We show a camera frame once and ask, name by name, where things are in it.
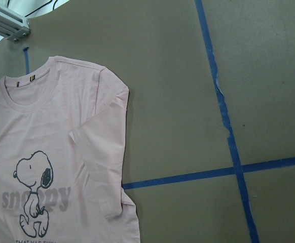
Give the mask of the pink Snoopy t-shirt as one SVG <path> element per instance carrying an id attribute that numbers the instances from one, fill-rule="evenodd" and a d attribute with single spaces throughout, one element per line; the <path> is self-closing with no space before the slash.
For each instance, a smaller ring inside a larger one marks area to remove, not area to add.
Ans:
<path id="1" fill-rule="evenodd" d="M 0 242 L 140 242 L 121 185 L 128 95 L 59 56 L 0 80 Z"/>

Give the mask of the blue tape line crosswise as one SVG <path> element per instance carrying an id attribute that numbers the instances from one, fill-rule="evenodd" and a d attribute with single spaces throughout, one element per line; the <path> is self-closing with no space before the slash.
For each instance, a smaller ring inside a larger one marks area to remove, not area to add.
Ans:
<path id="1" fill-rule="evenodd" d="M 290 166 L 295 166 L 295 157 L 242 165 L 242 172 L 249 173 L 249 172 L 277 169 L 277 168 L 290 167 Z M 122 187 L 125 190 L 129 190 L 129 189 L 137 189 L 137 188 L 158 186 L 158 185 L 164 185 L 164 184 L 179 183 L 179 182 L 185 182 L 185 181 L 228 176 L 233 174 L 235 174 L 234 168 L 229 167 L 229 168 L 222 168 L 222 169 L 216 169 L 216 170 L 210 170 L 210 171 L 202 171 L 202 172 L 175 175 L 175 176 L 164 177 L 164 178 L 156 178 L 156 179 L 143 180 L 138 182 L 125 183 L 122 185 Z"/>

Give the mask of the blue tape line lengthwise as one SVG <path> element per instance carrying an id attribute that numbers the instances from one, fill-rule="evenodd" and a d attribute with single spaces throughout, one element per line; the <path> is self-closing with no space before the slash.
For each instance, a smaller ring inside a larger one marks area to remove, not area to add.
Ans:
<path id="1" fill-rule="evenodd" d="M 251 210 L 250 201 L 249 201 L 249 193 L 248 193 L 248 189 L 247 189 L 247 185 L 246 185 L 246 181 L 244 177 L 244 172 L 242 169 L 241 160 L 239 157 L 238 148 L 237 148 L 235 137 L 234 137 L 234 132 L 231 126 L 231 121 L 230 121 L 229 112 L 228 112 L 228 108 L 225 101 L 225 96 L 220 89 L 220 84 L 218 81 L 218 67 L 217 67 L 217 63 L 215 59 L 215 54 L 213 52 L 213 45 L 212 45 L 212 41 L 211 41 L 209 29 L 208 29 L 205 10 L 204 10 L 202 1 L 195 1 L 195 5 L 196 5 L 201 32 L 202 32 L 202 36 L 204 40 L 208 63 L 209 63 L 210 71 L 211 71 L 211 76 L 212 76 L 212 80 L 214 84 L 214 89 L 216 92 L 217 102 L 218 102 L 220 114 L 222 117 L 222 122 L 225 129 L 228 131 L 227 142 L 228 142 L 228 147 L 229 147 L 229 151 L 230 151 L 231 159 L 233 163 L 233 171 L 237 179 L 237 184 L 238 184 L 239 193 L 240 193 L 240 197 L 242 201 L 242 206 L 244 209 L 249 236 L 250 236 L 251 242 L 259 242 L 260 241 L 259 234 L 257 232 L 257 228 L 252 215 L 252 210 Z"/>

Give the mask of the aluminium frame post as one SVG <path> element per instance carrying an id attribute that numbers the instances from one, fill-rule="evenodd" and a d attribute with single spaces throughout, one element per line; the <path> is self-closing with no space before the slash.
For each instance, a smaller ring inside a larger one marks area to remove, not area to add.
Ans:
<path id="1" fill-rule="evenodd" d="M 13 42 L 30 35 L 27 19 L 6 7 L 0 7 L 0 35 Z"/>

